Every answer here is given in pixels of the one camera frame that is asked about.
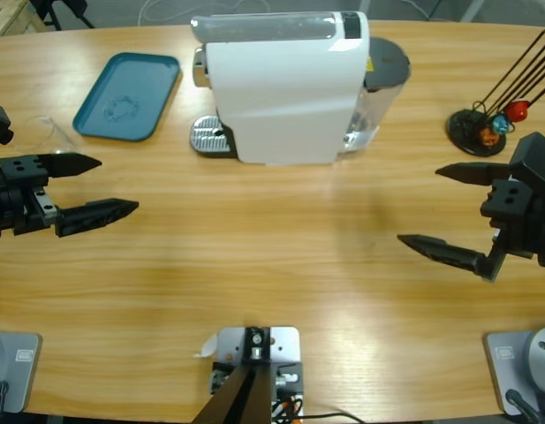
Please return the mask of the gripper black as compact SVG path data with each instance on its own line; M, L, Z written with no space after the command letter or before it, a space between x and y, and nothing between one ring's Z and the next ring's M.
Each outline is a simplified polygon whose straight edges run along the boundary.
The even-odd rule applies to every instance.
M507 164L453 163L435 172L458 182L489 186L480 206L497 232L489 254L452 246L445 240L419 234L399 234L397 239L432 261L472 272L495 281L507 254L537 256L545 268L545 201L525 183L511 177Z
M106 199L60 209L46 194L50 178L80 175L102 165L78 153L23 155L0 158L0 237L48 229L55 225L59 238L102 228L129 216L137 201Z

